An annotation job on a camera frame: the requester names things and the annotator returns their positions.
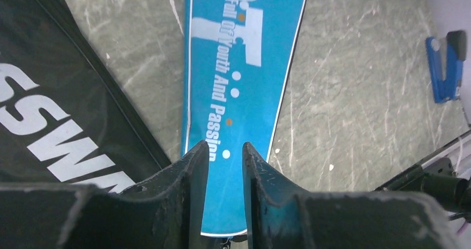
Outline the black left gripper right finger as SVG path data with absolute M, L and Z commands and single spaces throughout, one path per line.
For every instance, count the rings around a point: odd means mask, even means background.
M 445 211 L 423 193 L 310 192 L 245 143 L 249 248 L 459 248 Z

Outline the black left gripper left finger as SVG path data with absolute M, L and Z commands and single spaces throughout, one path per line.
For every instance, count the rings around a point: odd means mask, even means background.
M 209 147 L 122 193 L 95 185 L 2 183 L 2 248 L 203 248 Z

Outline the black racket cover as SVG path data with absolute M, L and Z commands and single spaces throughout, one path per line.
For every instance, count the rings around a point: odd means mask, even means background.
M 170 165 L 65 0 L 1 0 L 1 181 L 120 193 Z

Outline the blue racket cover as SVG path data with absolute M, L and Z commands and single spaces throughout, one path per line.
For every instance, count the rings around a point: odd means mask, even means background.
M 307 0 L 185 0 L 181 154 L 209 147 L 201 234 L 247 232 L 242 148 L 269 158 Z

